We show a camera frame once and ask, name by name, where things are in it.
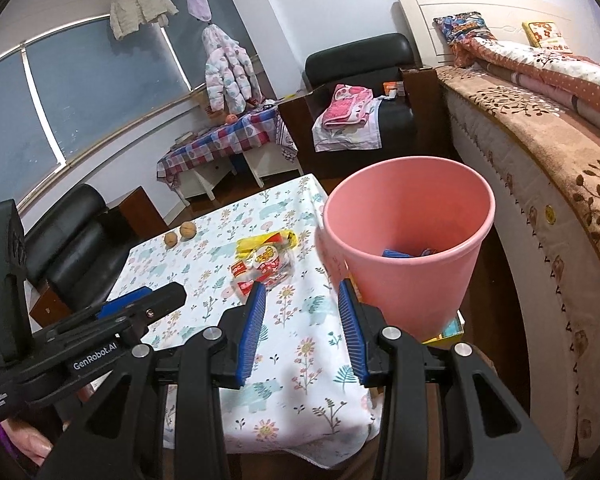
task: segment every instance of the yellow sticker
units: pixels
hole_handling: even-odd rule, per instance
[[[544,208],[544,217],[546,221],[549,222],[549,225],[555,224],[555,211],[554,208],[548,205]]]

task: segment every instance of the pink trash can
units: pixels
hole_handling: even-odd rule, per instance
[[[420,341],[453,319],[493,224],[495,198],[476,171],[446,158],[407,156],[344,180],[324,207],[331,251],[365,303]],[[385,249],[420,258],[382,257]]]

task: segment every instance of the white headboard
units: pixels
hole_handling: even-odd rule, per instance
[[[568,13],[542,0],[400,0],[400,4],[425,65],[435,67],[454,60],[433,18],[472,10],[481,13],[499,40],[529,44],[523,22],[555,22],[571,49],[576,54],[584,52]]]

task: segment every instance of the window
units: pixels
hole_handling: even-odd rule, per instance
[[[16,52],[0,61],[0,202],[23,199],[58,166]]]
[[[206,52],[202,46],[202,31],[206,27],[206,23],[200,22],[189,14],[187,0],[171,1],[180,12],[169,17],[169,27],[165,30],[187,79],[195,88],[205,82]],[[209,7],[213,23],[240,43],[249,56],[254,56],[256,52],[253,43],[244,28],[234,1],[209,0]]]
[[[27,57],[67,159],[189,91],[158,25],[117,41],[97,20],[28,45]]]

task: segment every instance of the pillow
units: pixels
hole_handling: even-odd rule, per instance
[[[484,23],[480,12],[462,12],[451,16],[434,18],[433,22],[444,35],[446,42],[453,46],[462,40],[470,38],[484,38],[485,40],[496,40],[489,27]]]
[[[531,46],[573,54],[554,22],[525,22],[522,27]]]

